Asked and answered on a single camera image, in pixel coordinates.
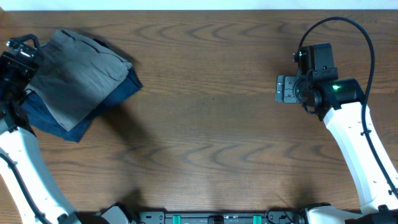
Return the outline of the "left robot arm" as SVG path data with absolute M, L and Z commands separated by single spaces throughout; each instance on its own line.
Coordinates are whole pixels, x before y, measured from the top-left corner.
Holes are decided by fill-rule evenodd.
M 33 34 L 11 38 L 1 55 L 1 177 L 23 223 L 79 223 L 40 153 L 39 141 L 21 108 L 25 89 L 44 56 Z

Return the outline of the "grey shorts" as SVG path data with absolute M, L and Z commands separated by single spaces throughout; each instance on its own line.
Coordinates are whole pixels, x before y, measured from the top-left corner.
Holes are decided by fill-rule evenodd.
M 67 131 L 89 115 L 129 73 L 132 63 L 83 35 L 56 30 L 29 84 Z

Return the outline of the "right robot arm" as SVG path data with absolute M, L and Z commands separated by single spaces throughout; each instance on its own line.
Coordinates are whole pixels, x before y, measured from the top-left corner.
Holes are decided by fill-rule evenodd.
M 294 223 L 397 223 L 397 171 L 362 98 L 362 89 L 352 78 L 306 86 L 299 77 L 277 77 L 275 100 L 314 107 L 313 113 L 331 132 L 360 202 L 360 213 L 339 210 L 327 203 L 308 205 L 294 215 Z

